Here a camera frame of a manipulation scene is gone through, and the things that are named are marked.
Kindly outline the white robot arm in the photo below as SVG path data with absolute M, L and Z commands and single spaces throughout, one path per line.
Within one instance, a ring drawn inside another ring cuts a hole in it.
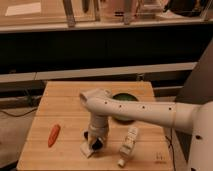
M 90 112 L 88 147 L 108 135 L 109 116 L 127 117 L 192 135 L 187 171 L 213 171 L 213 101 L 205 104 L 122 101 L 106 89 L 79 94 Z

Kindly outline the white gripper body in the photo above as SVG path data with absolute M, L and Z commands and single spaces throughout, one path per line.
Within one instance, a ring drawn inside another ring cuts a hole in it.
M 92 145 L 99 139 L 103 147 L 106 147 L 109 132 L 109 124 L 107 116 L 91 114 L 88 126 L 88 146 L 92 149 Z

